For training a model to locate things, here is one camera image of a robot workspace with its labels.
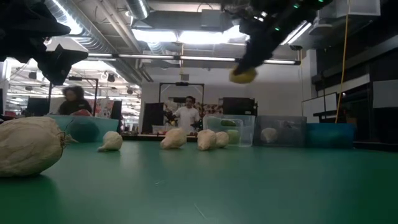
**white shirt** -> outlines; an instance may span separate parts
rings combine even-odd
[[[179,108],[174,115],[178,118],[178,126],[189,134],[192,131],[191,124],[200,120],[199,111],[195,108],[187,108],[183,106]]]

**teal bin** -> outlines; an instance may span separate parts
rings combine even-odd
[[[315,148],[350,149],[354,145],[353,124],[307,124],[306,146]]]
[[[57,122],[66,134],[80,143],[102,142],[108,131],[116,131],[119,121],[116,119],[96,118],[91,116],[47,115]]]

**yellow ball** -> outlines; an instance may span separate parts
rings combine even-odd
[[[232,71],[229,73],[229,80],[233,83],[238,83],[238,84],[251,83],[257,76],[255,68],[249,68],[245,72],[240,73],[239,75],[234,74],[235,69],[236,67],[234,67]]]

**green table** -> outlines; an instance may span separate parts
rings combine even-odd
[[[0,223],[398,223],[398,154],[97,147],[69,146],[41,176],[0,180]]]

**yellow object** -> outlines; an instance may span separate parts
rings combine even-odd
[[[348,12],[351,10],[351,0],[348,0]],[[346,73],[346,50],[347,50],[347,39],[348,39],[348,14],[346,15],[346,34],[344,36],[344,52],[343,52],[343,71],[341,73],[341,82],[340,82],[340,94],[338,95],[338,102],[337,102],[337,113],[336,113],[336,119],[335,119],[335,124],[337,124],[338,121],[338,113],[340,110],[340,104],[341,104],[341,96],[342,96],[342,91],[343,91],[343,83],[344,83],[344,75]]]
[[[236,67],[232,69],[229,73],[229,80],[233,83],[238,83],[238,84],[247,84],[253,82],[253,80],[257,76],[257,71],[255,68],[249,68],[245,72],[239,74],[239,75],[234,75]]]

